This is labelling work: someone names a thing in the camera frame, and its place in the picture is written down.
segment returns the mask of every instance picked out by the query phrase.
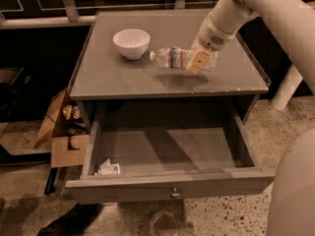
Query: drawer knob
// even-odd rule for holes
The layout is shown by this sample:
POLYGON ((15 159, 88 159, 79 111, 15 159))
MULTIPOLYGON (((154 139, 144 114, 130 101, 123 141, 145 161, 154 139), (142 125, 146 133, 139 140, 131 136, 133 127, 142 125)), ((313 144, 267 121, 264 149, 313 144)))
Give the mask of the drawer knob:
POLYGON ((180 194, 177 192, 176 188, 173 188, 173 193, 170 195, 170 197, 175 200, 181 199, 180 194))

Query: terrazzo floor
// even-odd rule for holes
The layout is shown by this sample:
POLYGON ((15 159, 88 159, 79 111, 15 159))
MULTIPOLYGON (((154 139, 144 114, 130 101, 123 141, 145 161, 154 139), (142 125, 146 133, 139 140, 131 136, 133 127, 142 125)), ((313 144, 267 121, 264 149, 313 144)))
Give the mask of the terrazzo floor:
MULTIPOLYGON (((303 131, 315 127, 315 97, 293 98, 283 112, 259 100, 245 125, 249 141, 265 169, 276 169, 284 153, 303 131)), ((0 123, 0 144, 11 154, 48 151, 32 149, 40 121, 0 123)), ((0 167, 0 235, 36 235, 76 201, 64 189, 78 179, 81 167, 59 170, 56 191, 44 194, 49 164, 0 167)), ((180 201, 105 204, 94 220, 75 235, 154 235, 159 217, 170 216, 179 231, 159 235, 265 235, 272 185, 261 195, 188 199, 180 201)))

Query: white bowl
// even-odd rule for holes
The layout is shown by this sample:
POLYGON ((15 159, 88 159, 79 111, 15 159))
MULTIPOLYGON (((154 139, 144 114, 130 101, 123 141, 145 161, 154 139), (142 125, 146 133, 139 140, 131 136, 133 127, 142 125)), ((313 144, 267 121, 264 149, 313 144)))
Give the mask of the white bowl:
POLYGON ((113 42, 127 59, 139 59, 148 49, 150 35, 141 29, 125 29, 113 37, 113 42))

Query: cardboard box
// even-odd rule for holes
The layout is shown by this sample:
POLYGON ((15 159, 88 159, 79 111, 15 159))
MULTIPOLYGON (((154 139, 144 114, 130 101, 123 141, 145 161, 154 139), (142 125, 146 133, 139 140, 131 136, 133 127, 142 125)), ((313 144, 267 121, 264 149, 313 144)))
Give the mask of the cardboard box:
POLYGON ((34 144, 34 148, 37 148, 51 141, 52 168, 83 165, 85 161, 89 135, 72 136, 69 140, 69 121, 62 114, 64 107, 69 104, 74 102, 66 88, 52 98, 34 144))

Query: bottle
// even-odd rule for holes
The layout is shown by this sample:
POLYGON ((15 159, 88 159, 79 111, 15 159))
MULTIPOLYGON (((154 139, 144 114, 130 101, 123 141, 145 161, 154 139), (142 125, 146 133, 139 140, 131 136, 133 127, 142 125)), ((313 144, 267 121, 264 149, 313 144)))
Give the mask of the bottle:
MULTIPOLYGON (((164 68, 186 71, 189 62, 194 57, 196 50, 181 47, 165 47, 157 52, 150 52, 150 60, 157 61, 164 68)), ((212 71, 216 67, 218 53, 211 52, 211 60, 203 67, 203 71, 212 71)))

